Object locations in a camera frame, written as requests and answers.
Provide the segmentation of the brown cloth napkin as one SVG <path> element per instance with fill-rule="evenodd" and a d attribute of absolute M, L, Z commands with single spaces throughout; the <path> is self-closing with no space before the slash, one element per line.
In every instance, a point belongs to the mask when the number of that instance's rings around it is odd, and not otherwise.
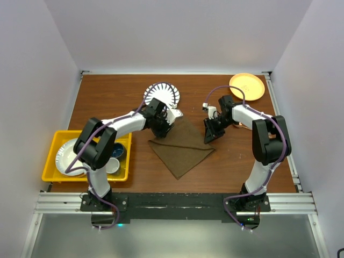
<path fill-rule="evenodd" d="M 178 118 L 165 138 L 148 144 L 177 180 L 215 151 L 187 117 Z"/>

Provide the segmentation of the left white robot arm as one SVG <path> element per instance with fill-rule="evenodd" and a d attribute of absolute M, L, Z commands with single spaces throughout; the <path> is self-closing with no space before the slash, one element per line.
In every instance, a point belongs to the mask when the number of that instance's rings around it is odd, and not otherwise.
<path fill-rule="evenodd" d="M 148 105 L 142 103 L 129 113 L 108 120 L 91 118 L 74 144 L 75 160 L 83 164 L 88 181 L 88 196 L 100 211 L 118 212 L 112 200 L 106 164 L 113 153 L 116 139 L 136 131 L 150 129 L 157 138 L 165 138 L 180 115 L 177 109 L 168 109 L 156 98 Z"/>

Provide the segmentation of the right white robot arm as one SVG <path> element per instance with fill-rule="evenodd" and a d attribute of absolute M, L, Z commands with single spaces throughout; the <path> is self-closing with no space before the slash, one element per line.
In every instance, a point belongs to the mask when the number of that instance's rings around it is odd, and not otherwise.
<path fill-rule="evenodd" d="M 247 104 L 235 103 L 230 95 L 219 99 L 220 109 L 203 103 L 208 117 L 204 119 L 206 144 L 222 137 L 230 125 L 243 124 L 252 132 L 252 152 L 255 162 L 250 176 L 237 196 L 229 197 L 226 204 L 237 211 L 252 211 L 264 202 L 267 185 L 280 163 L 291 154 L 291 143 L 283 116 L 258 112 Z"/>

